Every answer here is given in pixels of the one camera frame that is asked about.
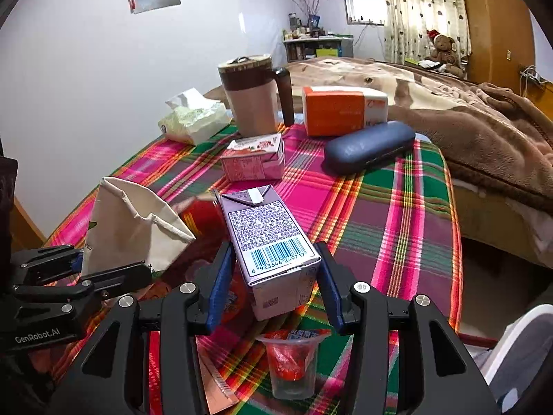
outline tissue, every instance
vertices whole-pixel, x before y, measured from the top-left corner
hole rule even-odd
[[[172,112],[159,120],[158,126],[170,140],[198,145],[231,122],[223,103],[204,98],[194,88],[165,103]]]

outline mug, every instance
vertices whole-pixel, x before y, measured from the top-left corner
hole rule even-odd
[[[218,66],[238,131],[244,137],[277,132],[277,89],[284,124],[294,124],[290,73],[271,55],[242,56]]]

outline santa hat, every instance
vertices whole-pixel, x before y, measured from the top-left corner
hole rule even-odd
[[[431,31],[427,30],[427,34],[429,39],[432,41],[432,43],[434,42],[434,38],[440,35],[440,33],[438,33],[436,30],[431,30]]]

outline pitcher lid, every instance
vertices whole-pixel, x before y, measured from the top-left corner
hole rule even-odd
[[[229,73],[257,67],[271,68],[272,64],[271,55],[264,54],[237,57],[236,59],[219,64],[218,68],[219,73]]]

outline silver bolt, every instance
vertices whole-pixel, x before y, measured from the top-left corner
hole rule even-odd
[[[371,289],[371,286],[366,282],[359,281],[356,282],[355,285],[353,285],[353,288],[359,293],[366,293]]]
[[[194,290],[196,290],[196,285],[192,282],[185,282],[183,285],[179,287],[179,290],[182,293],[192,293]]]
[[[430,304],[430,298],[426,295],[417,295],[415,298],[417,304],[421,306],[428,306]]]
[[[119,305],[121,307],[129,307],[134,302],[134,298],[130,295],[124,296],[119,300]]]

